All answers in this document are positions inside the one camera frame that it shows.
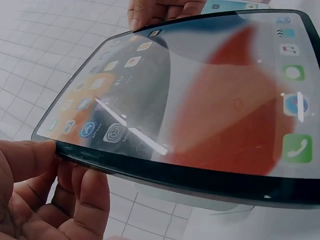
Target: grid pattern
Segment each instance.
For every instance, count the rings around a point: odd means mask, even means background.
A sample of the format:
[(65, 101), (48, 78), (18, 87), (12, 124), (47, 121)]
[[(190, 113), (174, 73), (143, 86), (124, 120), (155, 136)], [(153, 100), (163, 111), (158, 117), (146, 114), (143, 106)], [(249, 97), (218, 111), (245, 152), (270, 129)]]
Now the grid pattern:
[[(128, 30), (129, 0), (10, 0), (0, 26), (0, 139), (29, 140), (72, 74), (110, 36)], [(182, 239), (191, 207), (140, 195), (108, 176), (104, 239)]]

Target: phone app icon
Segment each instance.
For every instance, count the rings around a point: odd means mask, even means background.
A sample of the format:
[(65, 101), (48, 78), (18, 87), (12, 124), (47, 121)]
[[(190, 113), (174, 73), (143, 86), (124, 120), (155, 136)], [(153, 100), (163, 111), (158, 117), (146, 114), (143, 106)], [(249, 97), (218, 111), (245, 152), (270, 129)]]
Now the phone app icon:
[(84, 98), (76, 108), (78, 111), (83, 111), (85, 110), (91, 102), (91, 98)]
[(294, 38), (296, 33), (292, 28), (278, 28), (276, 30), (276, 35), (279, 38)]
[(300, 49), (295, 44), (280, 44), (280, 54), (285, 56), (300, 56)]
[(289, 24), (291, 23), (290, 17), (288, 16), (283, 16), (283, 17), (278, 17), (276, 20), (277, 24)]
[(107, 72), (107, 71), (110, 71), (110, 70), (114, 69), (117, 66), (118, 63), (119, 63), (119, 61), (109, 62), (108, 65), (103, 69), (103, 71)]
[(131, 67), (134, 67), (134, 66), (136, 66), (138, 63), (139, 63), (139, 61), (141, 60), (141, 56), (136, 56), (136, 57), (132, 57), (132, 58), (130, 58), (127, 62), (126, 62), (126, 64), (124, 65), (124, 67), (125, 68), (131, 68)]
[[(307, 97), (303, 97), (303, 114), (308, 115), (310, 102)], [(298, 96), (286, 94), (283, 97), (283, 113), (287, 116), (298, 116)]]
[(76, 121), (75, 120), (69, 120), (66, 122), (63, 130), (62, 130), (62, 133), (64, 135), (68, 135), (69, 133), (71, 133), (72, 129), (74, 128), (74, 126), (76, 125)]
[(152, 43), (153, 43), (152, 41), (142, 43), (136, 51), (141, 52), (141, 51), (147, 50), (148, 48), (151, 47)]
[[(104, 99), (101, 100), (101, 102), (102, 102), (104, 105), (109, 105), (110, 100), (109, 100), (109, 98), (104, 98)], [(104, 106), (101, 105), (101, 104), (99, 104), (99, 105), (98, 105), (98, 109), (104, 109)]]
[(106, 52), (105, 54), (102, 55), (100, 60), (106, 59), (109, 56), (110, 52)]
[(126, 127), (120, 123), (113, 123), (106, 134), (103, 137), (103, 141), (106, 143), (116, 144), (118, 143), (126, 131)]
[(121, 40), (116, 40), (110, 45), (110, 47), (115, 47), (115, 46), (119, 45), (120, 43), (121, 43)]
[(79, 137), (81, 138), (89, 138), (96, 129), (97, 123), (94, 121), (88, 121), (83, 126), (81, 132), (79, 133)]
[(102, 84), (104, 84), (105, 80), (106, 80), (105, 78), (98, 78), (98, 79), (94, 80), (94, 82), (90, 86), (90, 90), (100, 88), (102, 86)]
[(285, 65), (282, 67), (282, 72), (287, 80), (301, 82), (306, 79), (305, 70), (301, 65)]
[(59, 123), (58, 119), (54, 120), (49, 127), (49, 131), (53, 131), (58, 126), (58, 123)]
[(258, 8), (257, 4), (247, 3), (245, 5), (245, 9), (257, 9), (257, 8)]
[(73, 99), (68, 99), (67, 101), (65, 101), (65, 103), (63, 104), (63, 106), (61, 107), (61, 111), (65, 111), (67, 110), (71, 104), (73, 103)]
[(307, 134), (291, 133), (283, 137), (282, 158), (289, 163), (307, 164), (312, 161), (312, 138)]
[(152, 31), (149, 35), (149, 37), (155, 37), (155, 36), (158, 36), (160, 34), (161, 30), (155, 30), (155, 31)]
[(85, 81), (80, 82), (77, 86), (75, 86), (74, 91), (75, 92), (81, 91), (85, 87), (85, 85), (86, 85)]

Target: home screen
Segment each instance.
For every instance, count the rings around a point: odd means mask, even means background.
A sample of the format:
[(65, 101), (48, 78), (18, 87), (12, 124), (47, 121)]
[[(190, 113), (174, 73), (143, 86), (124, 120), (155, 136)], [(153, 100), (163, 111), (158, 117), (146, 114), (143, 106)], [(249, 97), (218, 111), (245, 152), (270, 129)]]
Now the home screen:
[(319, 178), (319, 77), (296, 13), (169, 24), (105, 42), (37, 134), (174, 165)]

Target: black bezel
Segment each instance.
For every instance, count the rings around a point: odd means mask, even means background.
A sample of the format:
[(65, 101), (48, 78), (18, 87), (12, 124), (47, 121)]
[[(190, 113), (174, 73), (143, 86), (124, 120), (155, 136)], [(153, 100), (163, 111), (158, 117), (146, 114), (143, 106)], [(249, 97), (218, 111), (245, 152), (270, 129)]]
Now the black bezel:
[[(320, 39), (318, 33), (309, 16), (298, 10), (262, 9), (210, 13), (147, 26), (136, 33), (143, 30), (155, 29), (161, 26), (190, 20), (237, 15), (238, 13), (298, 14), (302, 18), (306, 27), (308, 36), (316, 54), (317, 62), (318, 64), (320, 63)], [(105, 42), (131, 33), (132, 31), (129, 31), (113, 36), (104, 41), (93, 52), (80, 69), (73, 75), (42, 117), (41, 121), (32, 133), (32, 140), (43, 141), (48, 139), (37, 135), (40, 125), (43, 123), (48, 113), (51, 111), (63, 92), (68, 88), (73, 79), (105, 44)], [(260, 206), (308, 208), (320, 205), (320, 191), (317, 191), (320, 186), (320, 179), (284, 178), (220, 172), (118, 155), (61, 141), (56, 141), (56, 145), (58, 154), (80, 165), (84, 165), (104, 173), (119, 174), (120, 176), (130, 178), (130, 180), (135, 182), (167, 186), (169, 188), (180, 190), (180, 192), (183, 193), (199, 193), (201, 196), (211, 196), (210, 198), (213, 199), (222, 199), (229, 202)]]

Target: hand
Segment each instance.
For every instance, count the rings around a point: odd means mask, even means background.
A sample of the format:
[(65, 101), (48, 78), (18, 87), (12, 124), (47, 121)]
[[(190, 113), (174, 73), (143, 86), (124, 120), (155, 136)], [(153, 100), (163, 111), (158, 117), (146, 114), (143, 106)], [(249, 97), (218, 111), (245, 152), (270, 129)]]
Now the hand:
[(177, 18), (198, 15), (207, 0), (130, 0), (128, 20), (131, 30)]
[(53, 141), (0, 141), (1, 240), (103, 239), (110, 209), (106, 175), (58, 160), (55, 150)]

